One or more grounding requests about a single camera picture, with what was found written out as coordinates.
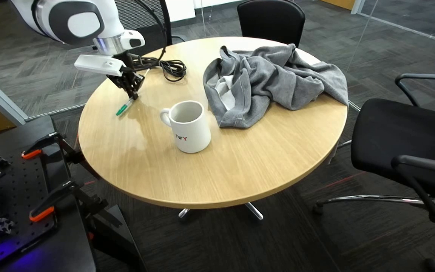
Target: black office chair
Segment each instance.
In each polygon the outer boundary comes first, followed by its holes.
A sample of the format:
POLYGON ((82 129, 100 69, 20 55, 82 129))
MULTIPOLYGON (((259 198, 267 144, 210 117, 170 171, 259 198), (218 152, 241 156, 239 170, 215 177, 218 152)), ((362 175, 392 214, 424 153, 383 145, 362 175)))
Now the black office chair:
MULTIPOLYGON (((352 164, 413 188, 419 198, 344 196, 318 201, 314 213, 321 215, 323 205, 340 201, 388 201, 425 208, 435 223, 435 111, 421 108, 402 79, 435 79, 435 74, 403 74, 395 79, 413 106, 384 99, 364 104, 352 134, 352 164)), ((425 265, 435 272, 435 260, 427 259, 425 265)))
MULTIPOLYGON (((172 45, 172 38, 186 41, 184 36, 171 34, 171 20, 165 0, 142 0, 147 6, 154 10, 166 30, 167 46, 172 45)), ((115 0, 119 10, 119 19, 124 29, 131 29, 140 32, 145 39, 145 45, 131 50, 136 55, 145 55, 149 52, 164 46, 164 36, 154 17, 145 11, 135 0, 115 0)))
POLYGON ((305 13, 288 0, 250 0, 238 5, 243 37, 294 43, 302 38, 305 13))

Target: black table mount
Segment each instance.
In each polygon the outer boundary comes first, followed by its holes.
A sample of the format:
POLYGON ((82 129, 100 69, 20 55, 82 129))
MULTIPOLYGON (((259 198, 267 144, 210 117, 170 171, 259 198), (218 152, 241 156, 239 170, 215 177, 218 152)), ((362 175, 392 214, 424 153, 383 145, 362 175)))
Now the black table mount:
POLYGON ((57 229, 57 214, 64 212, 55 211, 54 206, 73 196, 79 203, 93 247, 125 262, 136 271, 147 271, 117 205, 106 210, 106 200, 97 195, 87 195, 81 190, 83 184, 71 179, 48 192, 45 165, 52 162, 55 153, 47 155, 43 149, 55 143, 60 148, 57 157, 61 159, 63 156, 68 165, 82 165, 100 179, 83 153, 74 150, 64 138, 64 135, 54 131, 23 152, 18 150, 0 157, 0 262, 6 258, 21 257, 30 247, 44 243, 45 237, 57 229))

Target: table base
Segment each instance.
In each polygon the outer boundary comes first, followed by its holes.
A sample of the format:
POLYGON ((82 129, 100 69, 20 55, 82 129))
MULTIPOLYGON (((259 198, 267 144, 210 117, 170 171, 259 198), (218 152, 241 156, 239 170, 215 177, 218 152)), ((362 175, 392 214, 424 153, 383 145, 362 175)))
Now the table base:
MULTIPOLYGON (((258 218, 258 220, 264 219, 264 216, 261 214, 261 212, 259 212, 258 209, 256 209, 256 207, 254 207, 252 203, 245 203, 245 205, 256 216, 256 218, 258 218)), ((189 211, 190 209, 181 210, 181 212, 179 213, 179 218, 184 218, 189 211)))

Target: chair seat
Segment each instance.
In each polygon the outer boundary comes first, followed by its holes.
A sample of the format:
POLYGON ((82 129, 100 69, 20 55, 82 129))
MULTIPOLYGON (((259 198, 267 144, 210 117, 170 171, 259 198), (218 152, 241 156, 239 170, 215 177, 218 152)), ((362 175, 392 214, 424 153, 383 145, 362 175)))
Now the chair seat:
MULTIPOLYGON (((435 111, 391 100, 368 100, 353 131, 353 166, 408 185, 390 165, 397 155, 435 160, 435 111)), ((405 168, 435 197, 435 172, 405 168)))

